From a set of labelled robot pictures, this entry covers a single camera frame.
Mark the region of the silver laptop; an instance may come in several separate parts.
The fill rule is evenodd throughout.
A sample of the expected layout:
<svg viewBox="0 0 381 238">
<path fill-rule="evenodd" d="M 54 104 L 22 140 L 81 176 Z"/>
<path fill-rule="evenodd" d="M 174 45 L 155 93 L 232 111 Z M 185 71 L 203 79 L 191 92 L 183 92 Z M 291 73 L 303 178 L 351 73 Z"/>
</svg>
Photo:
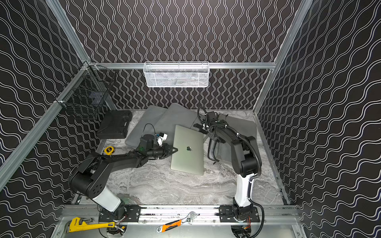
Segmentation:
<svg viewBox="0 0 381 238">
<path fill-rule="evenodd" d="M 176 125 L 173 146 L 178 151 L 172 155 L 171 169 L 203 176 L 203 139 L 201 132 Z"/>
</svg>

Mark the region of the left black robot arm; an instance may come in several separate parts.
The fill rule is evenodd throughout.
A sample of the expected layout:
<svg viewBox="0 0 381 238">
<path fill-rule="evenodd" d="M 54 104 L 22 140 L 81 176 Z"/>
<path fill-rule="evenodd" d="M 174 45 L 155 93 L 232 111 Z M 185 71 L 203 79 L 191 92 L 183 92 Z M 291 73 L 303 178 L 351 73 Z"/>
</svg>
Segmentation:
<svg viewBox="0 0 381 238">
<path fill-rule="evenodd" d="M 107 188 L 112 172 L 128 168 L 140 168 L 149 160 L 162 160 L 178 152 L 167 144 L 157 143 L 157 136 L 146 134 L 140 138 L 138 147 L 126 154 L 101 155 L 90 154 L 73 170 L 68 185 L 74 192 L 88 197 L 115 217 L 124 216 L 124 202 Z"/>
</svg>

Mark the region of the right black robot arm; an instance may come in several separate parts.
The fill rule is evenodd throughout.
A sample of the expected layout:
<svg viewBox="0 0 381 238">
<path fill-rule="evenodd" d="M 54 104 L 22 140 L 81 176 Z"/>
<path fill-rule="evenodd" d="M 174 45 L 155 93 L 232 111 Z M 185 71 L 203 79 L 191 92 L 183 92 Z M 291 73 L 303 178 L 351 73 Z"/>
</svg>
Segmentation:
<svg viewBox="0 0 381 238">
<path fill-rule="evenodd" d="M 256 203 L 252 199 L 252 183 L 262 175 L 262 160 L 254 136 L 246 136 L 220 119 L 216 112 L 204 107 L 197 109 L 199 124 L 194 127 L 207 135 L 214 144 L 226 143 L 231 148 L 231 163 L 237 174 L 237 189 L 233 198 L 232 213 L 238 221 L 247 221 Z"/>
</svg>

